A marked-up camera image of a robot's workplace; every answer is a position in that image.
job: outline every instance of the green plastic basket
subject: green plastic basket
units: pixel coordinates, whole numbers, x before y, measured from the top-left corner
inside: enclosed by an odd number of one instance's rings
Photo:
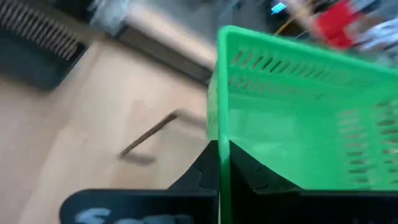
[[[335,52],[228,26],[218,36],[208,137],[303,189],[398,189],[398,76]]]

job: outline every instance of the red object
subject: red object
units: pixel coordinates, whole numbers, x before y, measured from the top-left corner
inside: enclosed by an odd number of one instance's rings
[[[348,1],[341,1],[333,5],[317,20],[318,29],[326,42],[339,49],[348,49],[354,45],[347,35],[345,28],[358,20],[361,14],[351,10]]]

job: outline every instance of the wooden floor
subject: wooden floor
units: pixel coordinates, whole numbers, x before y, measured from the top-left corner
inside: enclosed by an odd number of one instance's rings
[[[206,146],[204,130],[171,124],[136,149],[156,157],[148,166],[116,156],[177,108],[205,117],[205,89],[106,41],[52,93],[0,77],[0,223],[58,223],[80,189],[167,188]]]

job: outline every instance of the floor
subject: floor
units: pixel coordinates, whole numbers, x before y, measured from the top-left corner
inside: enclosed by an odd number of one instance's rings
[[[204,118],[206,90],[106,40],[51,93],[0,76],[0,223],[58,223],[80,189],[167,188],[206,146],[205,130],[167,126],[135,149],[156,157],[148,166],[116,156],[177,108]]]

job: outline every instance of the vent grille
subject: vent grille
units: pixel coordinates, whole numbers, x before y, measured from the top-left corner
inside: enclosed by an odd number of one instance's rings
[[[76,34],[26,2],[0,0],[0,29],[65,60],[70,60],[78,50]]]

